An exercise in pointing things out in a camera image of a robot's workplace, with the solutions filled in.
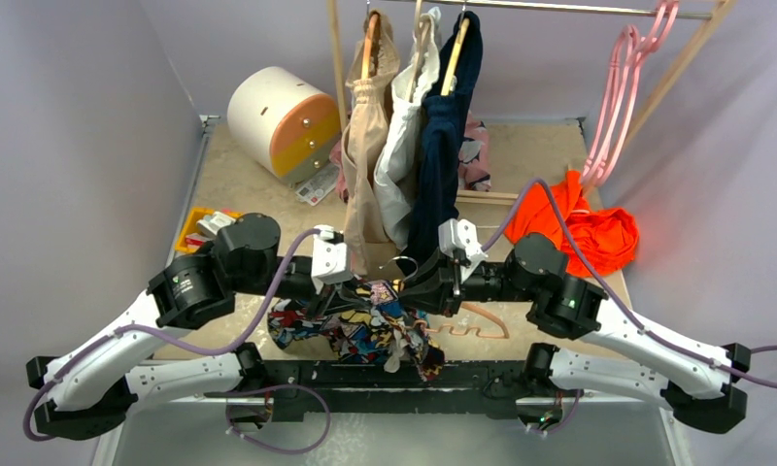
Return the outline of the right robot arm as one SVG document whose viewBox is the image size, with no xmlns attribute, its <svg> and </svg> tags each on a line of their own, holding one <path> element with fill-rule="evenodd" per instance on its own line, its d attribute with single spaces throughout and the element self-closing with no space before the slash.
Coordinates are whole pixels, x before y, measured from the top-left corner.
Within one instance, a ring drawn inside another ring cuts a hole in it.
<svg viewBox="0 0 777 466">
<path fill-rule="evenodd" d="M 751 353 L 739 344 L 713 346 L 648 320 L 600 286 L 567 271 L 568 256 L 541 234 L 519 239 L 505 261 L 482 261 L 469 275 L 443 252 L 428 259 L 399 292 L 402 305 L 451 316 L 464 301 L 528 302 L 527 320 L 557 339 L 611 350 L 599 358 L 538 343 L 522 369 L 524 387 L 596 390 L 670 411 L 694 429 L 725 434 L 746 416 L 748 396 L 726 367 L 747 371 Z"/>
</svg>

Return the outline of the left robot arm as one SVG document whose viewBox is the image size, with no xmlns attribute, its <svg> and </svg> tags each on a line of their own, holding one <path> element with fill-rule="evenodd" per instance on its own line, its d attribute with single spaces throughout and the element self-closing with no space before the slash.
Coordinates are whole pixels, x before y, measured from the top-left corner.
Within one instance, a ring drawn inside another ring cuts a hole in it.
<svg viewBox="0 0 777 466">
<path fill-rule="evenodd" d="M 295 247 L 280 251 L 281 236 L 274 218 L 243 215 L 175 258 L 94 337 L 65 355 L 30 359 L 26 375 L 36 393 L 23 416 L 25 437 L 89 440 L 156 403 L 233 389 L 244 397 L 260 393 L 266 371 L 249 341 L 259 316 L 216 349 L 186 337 L 232 314 L 238 294 L 260 296 L 269 307 L 277 298 L 307 301 L 353 280 L 344 236 L 332 226 L 298 235 L 312 241 L 309 256 Z"/>
</svg>

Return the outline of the colourful comic print shorts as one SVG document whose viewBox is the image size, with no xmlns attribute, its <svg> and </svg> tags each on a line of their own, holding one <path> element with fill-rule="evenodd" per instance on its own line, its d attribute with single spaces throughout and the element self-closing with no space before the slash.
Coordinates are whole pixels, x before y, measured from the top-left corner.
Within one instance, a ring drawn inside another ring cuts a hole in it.
<svg viewBox="0 0 777 466">
<path fill-rule="evenodd" d="M 409 360 L 422 380 L 432 381 L 445 366 L 445 353 L 427 335 L 427 314 L 400 304 L 398 285 L 398 281 L 366 283 L 357 291 L 367 300 L 365 310 L 346 309 L 313 318 L 308 317 L 306 304 L 281 299 L 268 312 L 268 332 L 281 350 L 322 337 L 340 362 L 381 364 L 388 373 L 397 372 L 401 362 Z"/>
</svg>

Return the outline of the wooden hanger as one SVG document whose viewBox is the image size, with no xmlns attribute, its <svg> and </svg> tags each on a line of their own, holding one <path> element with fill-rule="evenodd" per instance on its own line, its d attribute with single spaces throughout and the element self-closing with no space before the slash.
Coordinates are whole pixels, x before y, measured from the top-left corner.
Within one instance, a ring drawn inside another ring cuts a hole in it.
<svg viewBox="0 0 777 466">
<path fill-rule="evenodd" d="M 439 326 L 432 328 L 430 321 L 427 318 L 415 318 L 411 323 L 404 321 L 407 330 L 420 330 L 423 335 L 429 333 L 434 334 L 447 334 L 453 337 L 469 337 L 483 339 L 483 340 L 510 340 L 511 333 L 507 324 L 498 316 L 495 316 L 486 309 L 473 304 L 462 304 L 460 307 L 462 310 L 468 311 L 470 314 L 480 316 L 487 321 L 492 322 L 498 329 L 497 333 L 488 333 L 486 329 L 479 325 L 468 325 L 467 323 L 454 325 L 446 322 L 441 323 Z"/>
</svg>

